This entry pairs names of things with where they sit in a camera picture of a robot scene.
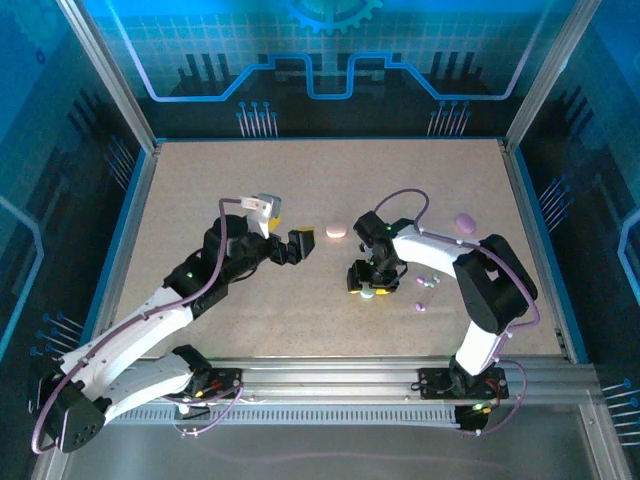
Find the pink pill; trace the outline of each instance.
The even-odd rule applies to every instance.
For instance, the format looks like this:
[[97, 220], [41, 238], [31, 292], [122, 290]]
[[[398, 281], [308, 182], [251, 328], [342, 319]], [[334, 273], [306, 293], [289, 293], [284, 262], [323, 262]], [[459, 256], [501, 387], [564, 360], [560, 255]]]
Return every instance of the pink pill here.
[[342, 238], [347, 234], [347, 226], [343, 223], [330, 223], [326, 232], [329, 238]]
[[471, 235], [476, 231], [476, 221], [467, 213], [461, 213], [456, 217], [456, 227], [462, 233]]

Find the robotic arm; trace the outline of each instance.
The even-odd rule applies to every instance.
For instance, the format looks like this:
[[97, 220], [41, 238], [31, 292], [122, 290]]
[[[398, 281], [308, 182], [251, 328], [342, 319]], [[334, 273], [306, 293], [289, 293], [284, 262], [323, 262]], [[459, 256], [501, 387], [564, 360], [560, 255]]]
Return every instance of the robotic arm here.
[[416, 229], [415, 221], [383, 222], [370, 211], [354, 230], [362, 240], [367, 260], [356, 260], [347, 274], [347, 288], [356, 293], [370, 288], [377, 294], [392, 293], [401, 276], [397, 267], [420, 263], [456, 278], [471, 324], [452, 357], [449, 377], [458, 398], [472, 396], [474, 388], [490, 373], [506, 338], [508, 326], [527, 311], [528, 302], [507, 272], [491, 257], [498, 257], [525, 286], [531, 298], [538, 296], [533, 281], [507, 241], [491, 235], [479, 242], [456, 241], [429, 230]]
[[[243, 197], [240, 204], [250, 213], [239, 217], [222, 212], [223, 220], [218, 218], [205, 233], [202, 249], [177, 266], [129, 317], [55, 362], [44, 359], [33, 364], [29, 410], [41, 423], [40, 428], [36, 424], [36, 444], [39, 430], [44, 430], [60, 450], [72, 452], [113, 418], [154, 398], [181, 393], [181, 398], [206, 402], [237, 386], [239, 373], [223, 378], [189, 345], [144, 367], [126, 369], [226, 297], [229, 285], [252, 275], [264, 260], [296, 265], [311, 253], [312, 228], [291, 230], [288, 244], [271, 233], [279, 223], [280, 203], [278, 197], [266, 194]], [[223, 258], [220, 266], [218, 258]], [[199, 293], [216, 270], [214, 283]], [[194, 295], [195, 300], [182, 304]]]

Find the purple oval object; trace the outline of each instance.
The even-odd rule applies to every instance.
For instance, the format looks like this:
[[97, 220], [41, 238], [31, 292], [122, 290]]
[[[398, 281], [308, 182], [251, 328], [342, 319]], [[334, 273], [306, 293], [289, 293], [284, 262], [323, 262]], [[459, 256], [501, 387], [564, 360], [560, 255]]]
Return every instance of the purple oval object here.
[[476, 221], [471, 218], [469, 214], [460, 213], [456, 217], [456, 227], [458, 227], [458, 230], [460, 230], [462, 233], [471, 235], [476, 231]]

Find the beige tabletop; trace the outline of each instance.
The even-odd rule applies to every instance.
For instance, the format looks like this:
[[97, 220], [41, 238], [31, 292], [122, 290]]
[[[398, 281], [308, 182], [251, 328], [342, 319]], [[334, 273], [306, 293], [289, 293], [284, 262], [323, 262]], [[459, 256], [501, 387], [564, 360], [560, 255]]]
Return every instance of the beige tabletop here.
[[[296, 140], [168, 143], [162, 147], [144, 210], [117, 318], [130, 313], [163, 278], [201, 247], [219, 216], [220, 197], [261, 192], [282, 198], [286, 238], [295, 227], [316, 227], [316, 247], [297, 266], [263, 262], [250, 279], [187, 328], [151, 350], [151, 356], [192, 344], [207, 357], [290, 355], [449, 355], [469, 325], [455, 279], [436, 288], [416, 277], [433, 270], [410, 265], [398, 291], [364, 299], [346, 290], [346, 273], [363, 258], [351, 226], [389, 193], [406, 187], [431, 197], [422, 225], [456, 234], [454, 218], [469, 213], [474, 238], [503, 235], [538, 285], [522, 222], [495, 140]], [[423, 200], [406, 194], [380, 210], [393, 222], [412, 218]], [[242, 214], [231, 206], [228, 213]], [[349, 233], [329, 239], [328, 223]], [[414, 305], [422, 302], [424, 313]], [[519, 333], [504, 352], [559, 353], [549, 308], [540, 292], [539, 327]], [[528, 313], [524, 320], [529, 320]]]

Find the transparent wall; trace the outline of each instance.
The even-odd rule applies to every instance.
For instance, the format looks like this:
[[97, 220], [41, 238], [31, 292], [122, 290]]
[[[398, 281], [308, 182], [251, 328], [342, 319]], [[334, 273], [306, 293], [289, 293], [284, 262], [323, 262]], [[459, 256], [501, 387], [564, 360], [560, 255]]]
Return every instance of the transparent wall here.
[[0, 476], [19, 479], [30, 360], [76, 345], [140, 147], [55, 2], [0, 12]]
[[501, 136], [573, 0], [87, 0], [155, 134]]
[[[638, 25], [637, 2], [602, 2], [521, 145], [589, 359], [605, 386], [629, 377], [634, 389], [640, 384]], [[633, 423], [640, 416], [625, 418]]]

